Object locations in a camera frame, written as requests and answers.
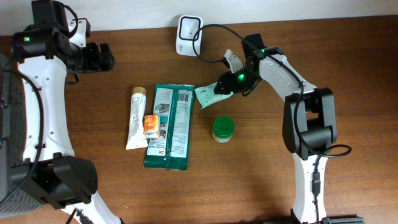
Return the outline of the light green tissue packet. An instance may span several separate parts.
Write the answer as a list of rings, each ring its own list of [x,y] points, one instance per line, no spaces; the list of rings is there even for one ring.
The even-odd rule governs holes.
[[[212,104],[215,104],[219,101],[228,99],[229,97],[231,97],[233,95],[233,92],[231,92],[230,94],[227,94],[227,95],[215,94],[214,89],[216,87],[216,84],[217,83],[212,83],[211,85],[198,87],[195,89],[195,94],[197,96],[199,103],[201,104],[202,109],[204,109],[207,106],[210,106]]]

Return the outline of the green lid small jar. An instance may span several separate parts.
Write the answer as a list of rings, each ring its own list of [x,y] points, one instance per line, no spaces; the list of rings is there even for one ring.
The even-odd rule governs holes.
[[[212,136],[218,143],[227,143],[234,134],[234,121],[229,116],[219,116],[213,122]]]

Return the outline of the small orange packet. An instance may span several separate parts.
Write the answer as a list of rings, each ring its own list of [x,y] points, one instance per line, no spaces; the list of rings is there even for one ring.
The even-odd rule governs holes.
[[[159,124],[160,122],[158,115],[144,116],[144,134],[147,139],[159,138]]]

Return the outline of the white cream tube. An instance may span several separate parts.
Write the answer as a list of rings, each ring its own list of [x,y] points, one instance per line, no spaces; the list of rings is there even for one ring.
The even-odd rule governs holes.
[[[126,144],[127,150],[148,146],[147,138],[144,134],[146,94],[147,91],[144,87],[136,86],[132,89],[129,131]]]

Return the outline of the green 3M wipes packet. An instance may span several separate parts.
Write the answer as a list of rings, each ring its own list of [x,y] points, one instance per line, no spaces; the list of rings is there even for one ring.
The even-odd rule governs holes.
[[[193,85],[155,85],[153,113],[159,117],[159,138],[151,139],[145,168],[187,170]]]

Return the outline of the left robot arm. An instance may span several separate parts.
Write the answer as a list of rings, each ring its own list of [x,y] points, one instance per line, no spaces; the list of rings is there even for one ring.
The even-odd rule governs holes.
[[[98,192],[95,165],[75,156],[65,111],[69,74],[106,72],[114,56],[108,44],[88,43],[90,23],[59,1],[33,1],[33,24],[14,34],[16,76],[24,81],[25,146],[22,164],[11,167],[14,189],[80,223],[121,223]]]

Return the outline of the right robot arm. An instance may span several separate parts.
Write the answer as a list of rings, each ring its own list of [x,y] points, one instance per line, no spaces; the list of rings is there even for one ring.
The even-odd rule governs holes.
[[[306,81],[280,48],[264,45],[260,34],[246,36],[241,44],[246,62],[225,55],[222,61],[230,70],[213,91],[247,96],[261,81],[273,87],[284,102],[282,137],[295,165],[292,223],[328,223],[323,181],[337,139],[333,92]]]

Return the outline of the black right arm base rail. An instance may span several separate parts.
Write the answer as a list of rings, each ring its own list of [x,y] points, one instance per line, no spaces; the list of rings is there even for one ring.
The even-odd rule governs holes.
[[[299,220],[295,217],[295,215],[291,215],[290,217],[281,218],[278,220],[270,220],[265,221],[263,224],[300,224]],[[365,220],[363,217],[348,215],[348,216],[332,216],[326,217],[318,222],[315,221],[310,224],[365,224]]]

